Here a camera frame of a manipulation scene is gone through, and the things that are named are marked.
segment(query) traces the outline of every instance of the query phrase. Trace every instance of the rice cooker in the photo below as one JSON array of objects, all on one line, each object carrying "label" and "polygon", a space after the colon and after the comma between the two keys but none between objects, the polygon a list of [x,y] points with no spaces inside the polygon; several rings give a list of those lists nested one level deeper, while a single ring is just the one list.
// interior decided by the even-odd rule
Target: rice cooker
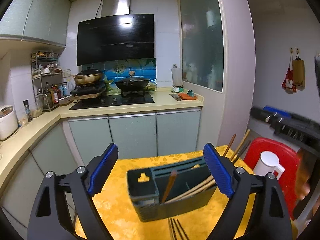
[{"label": "rice cooker", "polygon": [[0,107],[0,140],[8,138],[18,128],[18,121],[13,106]]}]

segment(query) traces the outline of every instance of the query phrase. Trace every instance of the wok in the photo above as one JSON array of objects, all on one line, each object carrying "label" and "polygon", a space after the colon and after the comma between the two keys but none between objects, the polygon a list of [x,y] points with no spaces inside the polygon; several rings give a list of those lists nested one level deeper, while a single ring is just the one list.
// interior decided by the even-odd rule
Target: wok
[{"label": "wok", "polygon": [[86,69],[75,75],[74,80],[78,86],[88,86],[99,81],[103,72],[98,69]]},{"label": "wok", "polygon": [[116,82],[116,86],[125,92],[141,91],[148,84],[149,78],[134,77],[135,72],[129,71],[130,78],[124,78]]}]

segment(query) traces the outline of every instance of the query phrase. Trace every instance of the red plastic stool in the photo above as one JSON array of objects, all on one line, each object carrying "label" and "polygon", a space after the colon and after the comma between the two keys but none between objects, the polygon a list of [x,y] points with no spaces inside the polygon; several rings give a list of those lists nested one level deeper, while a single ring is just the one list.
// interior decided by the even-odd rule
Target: red plastic stool
[{"label": "red plastic stool", "polygon": [[279,158],[279,163],[285,169],[279,179],[279,184],[282,188],[289,214],[291,218],[293,218],[292,212],[297,199],[294,192],[294,184],[300,158],[297,156],[297,153],[287,145],[271,139],[258,137],[250,144],[244,162],[253,170],[263,151],[270,151],[276,154]]}]

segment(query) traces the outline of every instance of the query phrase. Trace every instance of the metal bolt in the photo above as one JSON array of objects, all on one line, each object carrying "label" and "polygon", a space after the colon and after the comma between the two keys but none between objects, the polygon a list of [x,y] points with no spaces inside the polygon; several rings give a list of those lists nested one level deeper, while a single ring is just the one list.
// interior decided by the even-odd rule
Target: metal bolt
[{"label": "metal bolt", "polygon": [[48,171],[47,174],[45,175],[47,178],[51,178],[53,176],[52,171]]},{"label": "metal bolt", "polygon": [[85,171],[85,167],[84,166],[80,166],[78,169],[77,169],[77,172],[78,173],[84,173]]},{"label": "metal bolt", "polygon": [[243,174],[243,173],[244,173],[244,168],[238,167],[238,168],[236,168],[236,171],[237,171],[239,174]]},{"label": "metal bolt", "polygon": [[268,173],[268,177],[269,177],[270,179],[274,179],[276,176],[275,176],[272,172],[269,172],[269,173]]}]

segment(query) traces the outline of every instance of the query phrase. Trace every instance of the utensil holder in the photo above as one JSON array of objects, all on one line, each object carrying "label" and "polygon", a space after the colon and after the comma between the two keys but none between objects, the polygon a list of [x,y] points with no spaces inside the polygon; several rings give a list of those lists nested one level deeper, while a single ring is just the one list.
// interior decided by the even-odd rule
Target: utensil holder
[{"label": "utensil holder", "polygon": [[[203,207],[217,188],[215,185],[188,198],[160,204],[173,170],[178,174],[167,201],[195,187],[211,175],[203,157],[169,165],[129,170],[128,192],[141,222],[165,219]],[[149,180],[138,182],[143,173]]]}]

